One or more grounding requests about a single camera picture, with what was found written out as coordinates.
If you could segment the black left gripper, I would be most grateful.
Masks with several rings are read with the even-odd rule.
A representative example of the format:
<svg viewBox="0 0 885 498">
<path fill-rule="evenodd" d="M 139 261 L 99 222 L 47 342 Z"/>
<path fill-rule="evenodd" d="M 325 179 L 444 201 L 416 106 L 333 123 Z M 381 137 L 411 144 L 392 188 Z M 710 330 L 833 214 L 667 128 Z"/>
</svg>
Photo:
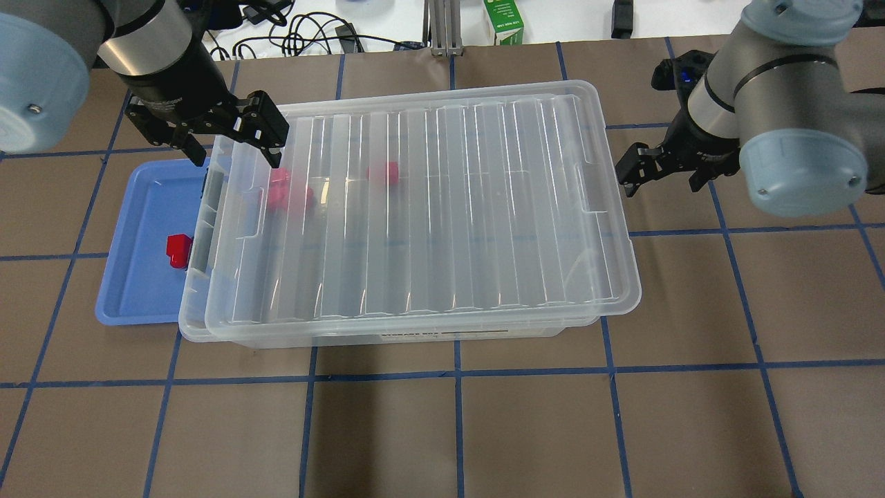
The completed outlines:
<svg viewBox="0 0 885 498">
<path fill-rule="evenodd" d="M 120 75 L 135 97 L 124 115 L 154 146 L 168 145 L 182 152 L 197 167 L 207 152 L 189 125 L 216 104 L 234 104 L 232 138 L 260 151 L 269 167 L 279 168 L 290 123 L 268 92 L 254 91 L 246 98 L 231 94 L 227 82 L 201 41 L 191 41 L 171 66 L 151 75 Z"/>
</svg>

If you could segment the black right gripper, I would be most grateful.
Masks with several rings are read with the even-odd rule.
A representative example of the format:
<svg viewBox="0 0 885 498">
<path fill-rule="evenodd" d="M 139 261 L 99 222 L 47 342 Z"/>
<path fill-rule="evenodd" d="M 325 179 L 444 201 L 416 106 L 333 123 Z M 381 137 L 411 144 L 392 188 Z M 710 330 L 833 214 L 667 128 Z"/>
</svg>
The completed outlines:
<svg viewBox="0 0 885 498">
<path fill-rule="evenodd" d="M 730 177 L 740 170 L 740 147 L 731 138 L 719 138 L 706 132 L 680 108 L 658 147 L 630 145 L 615 165 L 617 182 L 632 198 L 645 183 L 669 174 L 690 172 L 693 193 L 719 176 Z"/>
</svg>

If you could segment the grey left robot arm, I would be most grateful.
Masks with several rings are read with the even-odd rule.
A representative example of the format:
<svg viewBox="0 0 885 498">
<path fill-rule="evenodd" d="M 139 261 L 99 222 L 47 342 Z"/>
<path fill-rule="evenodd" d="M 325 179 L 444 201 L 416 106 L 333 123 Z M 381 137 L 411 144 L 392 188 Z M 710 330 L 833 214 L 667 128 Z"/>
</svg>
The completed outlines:
<svg viewBox="0 0 885 498">
<path fill-rule="evenodd" d="M 101 60 L 130 92 L 145 141 L 205 161 L 197 136 L 225 136 L 281 164 L 290 125 L 265 91 L 240 99 L 176 1 L 3 1 L 2 152 L 36 154 L 67 134 Z"/>
</svg>

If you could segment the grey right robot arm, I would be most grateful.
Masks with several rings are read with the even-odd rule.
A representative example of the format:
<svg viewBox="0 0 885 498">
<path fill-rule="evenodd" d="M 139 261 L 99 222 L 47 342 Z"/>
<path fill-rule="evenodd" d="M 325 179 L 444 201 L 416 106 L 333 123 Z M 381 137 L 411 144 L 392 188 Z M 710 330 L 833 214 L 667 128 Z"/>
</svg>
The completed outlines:
<svg viewBox="0 0 885 498">
<path fill-rule="evenodd" d="M 882 195 L 883 88 L 844 88 L 835 46 L 862 1 L 753 1 L 717 53 L 664 59 L 651 85 L 680 109 L 657 146 L 636 142 L 616 164 L 627 196 L 670 174 L 698 192 L 742 172 L 759 210 L 828 214 Z"/>
</svg>

